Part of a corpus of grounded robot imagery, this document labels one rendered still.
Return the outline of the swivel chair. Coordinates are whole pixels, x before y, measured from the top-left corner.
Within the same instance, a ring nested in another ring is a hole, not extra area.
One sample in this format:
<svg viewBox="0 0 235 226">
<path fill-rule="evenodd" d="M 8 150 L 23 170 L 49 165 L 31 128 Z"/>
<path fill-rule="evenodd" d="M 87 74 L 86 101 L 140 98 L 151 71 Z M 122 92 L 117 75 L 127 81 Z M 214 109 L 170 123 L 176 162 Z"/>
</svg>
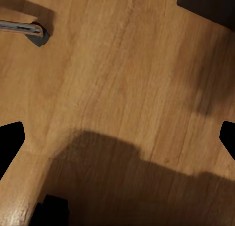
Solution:
<svg viewBox="0 0 235 226">
<path fill-rule="evenodd" d="M 38 47 L 45 45 L 50 38 L 49 33 L 35 21 L 31 24 L 27 24 L 0 20 L 0 31 L 24 34 Z"/>
</svg>

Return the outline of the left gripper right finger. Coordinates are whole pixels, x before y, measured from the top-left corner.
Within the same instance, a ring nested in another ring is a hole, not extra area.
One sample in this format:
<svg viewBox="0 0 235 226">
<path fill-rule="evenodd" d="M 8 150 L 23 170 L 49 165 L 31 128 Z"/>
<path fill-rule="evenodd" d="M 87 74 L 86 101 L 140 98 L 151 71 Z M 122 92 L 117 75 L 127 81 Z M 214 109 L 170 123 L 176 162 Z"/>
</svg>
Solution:
<svg viewBox="0 0 235 226">
<path fill-rule="evenodd" d="M 235 123 L 223 121 L 219 139 L 235 161 Z"/>
</svg>

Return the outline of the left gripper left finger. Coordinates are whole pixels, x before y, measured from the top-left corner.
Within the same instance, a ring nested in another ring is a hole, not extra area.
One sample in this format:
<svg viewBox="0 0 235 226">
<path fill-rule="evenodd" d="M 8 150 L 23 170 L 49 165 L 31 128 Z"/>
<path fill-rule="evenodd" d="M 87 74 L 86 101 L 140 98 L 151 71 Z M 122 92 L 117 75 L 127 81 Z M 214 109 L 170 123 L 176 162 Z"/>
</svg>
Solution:
<svg viewBox="0 0 235 226">
<path fill-rule="evenodd" d="M 0 127 L 0 180 L 25 141 L 21 121 Z"/>
</svg>

